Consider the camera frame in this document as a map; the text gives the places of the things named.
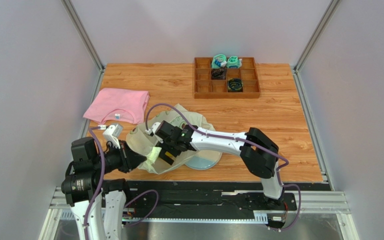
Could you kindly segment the pale green avocado plastic bag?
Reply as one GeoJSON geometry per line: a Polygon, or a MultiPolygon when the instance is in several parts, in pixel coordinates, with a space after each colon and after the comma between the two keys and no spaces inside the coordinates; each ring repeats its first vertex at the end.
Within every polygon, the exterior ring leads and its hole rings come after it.
{"type": "MultiPolygon", "coordinates": [[[[208,123],[207,119],[198,112],[188,111],[182,105],[174,106],[179,110],[186,119],[194,126],[204,128],[205,130],[215,131],[214,126],[208,123]]],[[[171,125],[179,128],[188,127],[186,121],[175,110],[169,109],[161,111],[152,119],[148,120],[148,127],[151,129],[155,122],[166,121],[171,125]]],[[[146,156],[146,161],[139,165],[139,169],[145,170],[151,174],[164,174],[185,165],[195,170],[207,170],[215,166],[222,157],[221,152],[214,150],[193,151],[188,150],[181,152],[179,156],[173,157],[169,153],[165,156],[173,160],[173,163],[167,163],[159,157],[163,153],[161,146],[157,146],[160,142],[155,136],[146,133],[145,123],[138,124],[133,130],[126,135],[128,146],[136,153],[146,156]]]]}

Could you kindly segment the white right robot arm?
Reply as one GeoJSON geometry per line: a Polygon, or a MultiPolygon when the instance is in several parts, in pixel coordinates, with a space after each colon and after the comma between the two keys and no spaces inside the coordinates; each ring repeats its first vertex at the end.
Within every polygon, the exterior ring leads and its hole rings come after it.
{"type": "Polygon", "coordinates": [[[145,132],[156,137],[156,145],[162,148],[160,156],[169,164],[172,160],[166,153],[177,157],[187,151],[216,151],[238,156],[249,172],[260,178],[265,197],[276,201],[283,197],[284,191],[277,172],[279,147],[258,128],[229,133],[190,124],[180,128],[164,120],[147,126],[145,132]]]}

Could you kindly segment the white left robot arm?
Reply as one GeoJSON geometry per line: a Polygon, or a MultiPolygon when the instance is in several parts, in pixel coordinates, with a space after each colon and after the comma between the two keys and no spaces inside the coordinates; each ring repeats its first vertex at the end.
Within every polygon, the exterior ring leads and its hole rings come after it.
{"type": "Polygon", "coordinates": [[[104,174],[118,170],[129,173],[147,158],[120,140],[107,142],[100,150],[92,137],[71,144],[73,161],[65,173],[61,191],[74,215],[81,240],[119,240],[123,229],[123,210],[131,199],[127,181],[103,181],[104,174]]]}

